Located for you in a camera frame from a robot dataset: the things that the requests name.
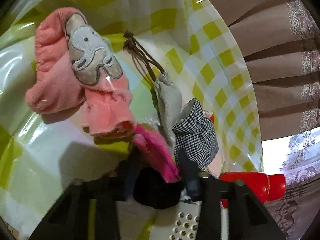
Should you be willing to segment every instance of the coral pink garment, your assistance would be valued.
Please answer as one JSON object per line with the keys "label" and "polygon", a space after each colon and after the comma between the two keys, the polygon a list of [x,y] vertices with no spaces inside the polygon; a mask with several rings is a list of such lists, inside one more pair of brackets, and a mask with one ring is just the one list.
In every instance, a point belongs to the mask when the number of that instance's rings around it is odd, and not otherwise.
{"label": "coral pink garment", "polygon": [[128,80],[79,10],[60,8],[50,14],[36,30],[35,54],[37,83],[26,93],[32,110],[57,113],[85,101],[82,126],[90,135],[120,138],[134,132]]}
{"label": "coral pink garment", "polygon": [[156,130],[146,130],[141,124],[137,125],[135,133],[132,142],[151,167],[161,174],[165,182],[178,182],[181,179],[179,170],[162,135]]}

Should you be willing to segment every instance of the checkered tablecloth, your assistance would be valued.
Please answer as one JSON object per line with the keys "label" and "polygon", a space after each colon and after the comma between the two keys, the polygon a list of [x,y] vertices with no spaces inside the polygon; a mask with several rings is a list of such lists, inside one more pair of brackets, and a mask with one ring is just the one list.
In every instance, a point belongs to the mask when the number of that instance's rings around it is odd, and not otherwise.
{"label": "checkered tablecloth", "polygon": [[[75,141],[94,146],[72,119],[45,124],[24,103],[25,91],[35,82],[35,29],[53,10],[65,6],[81,10],[112,47],[129,79],[133,94],[130,109],[138,122],[152,111],[156,101],[145,67],[139,62],[134,64],[131,55],[122,50],[126,30],[133,32],[170,72],[184,104],[195,97],[205,110],[214,113],[225,159],[223,171],[262,170],[258,110],[249,72],[231,32],[208,0],[17,0],[0,24],[0,64],[4,66],[0,69],[2,207],[8,207],[8,199],[3,196],[9,193],[17,205],[43,216],[53,197],[44,200],[46,195],[36,196],[33,192],[22,197],[23,188],[59,195],[60,157],[66,150],[72,151],[70,145]],[[96,144],[122,153],[127,146],[122,141]],[[76,171],[68,174],[70,178],[77,175]],[[50,179],[51,184],[43,182],[44,178]],[[26,184],[21,185],[20,179],[25,179]]]}

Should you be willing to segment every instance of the brown pleated curtain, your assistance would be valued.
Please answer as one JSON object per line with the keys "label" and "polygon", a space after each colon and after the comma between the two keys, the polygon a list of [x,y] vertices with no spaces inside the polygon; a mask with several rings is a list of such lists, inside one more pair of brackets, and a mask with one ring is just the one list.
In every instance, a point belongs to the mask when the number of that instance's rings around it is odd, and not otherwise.
{"label": "brown pleated curtain", "polygon": [[320,31],[301,0],[210,0],[246,61],[262,140],[320,126]]}

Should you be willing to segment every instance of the red bottle cap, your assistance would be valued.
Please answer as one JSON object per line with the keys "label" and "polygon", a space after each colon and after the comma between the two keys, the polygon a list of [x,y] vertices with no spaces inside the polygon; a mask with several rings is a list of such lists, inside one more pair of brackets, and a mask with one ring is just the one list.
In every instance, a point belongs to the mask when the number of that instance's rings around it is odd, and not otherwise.
{"label": "red bottle cap", "polygon": [[267,201],[281,199],[285,193],[285,177],[283,174],[269,176],[269,194]]}

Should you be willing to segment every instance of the green and white tablecloth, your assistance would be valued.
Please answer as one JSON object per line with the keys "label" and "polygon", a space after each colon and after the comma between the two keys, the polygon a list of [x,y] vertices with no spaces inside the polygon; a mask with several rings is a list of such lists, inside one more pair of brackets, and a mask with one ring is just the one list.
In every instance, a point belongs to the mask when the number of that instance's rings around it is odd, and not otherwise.
{"label": "green and white tablecloth", "polygon": [[[29,235],[72,178],[98,178],[126,152],[126,142],[95,144],[72,118],[51,123],[57,120],[53,117],[45,123],[24,102],[26,90],[36,82],[35,29],[65,6],[81,10],[112,47],[129,79],[130,109],[138,122],[156,101],[146,70],[137,69],[122,51],[125,30],[170,72],[184,103],[196,97],[214,113],[223,171],[262,170],[249,72],[231,32],[208,0],[17,0],[0,25],[0,214],[12,226]],[[154,215],[145,207],[133,211],[134,206],[121,211],[127,214],[124,220],[141,218],[128,239],[136,239]],[[121,216],[120,224],[127,224]]]}

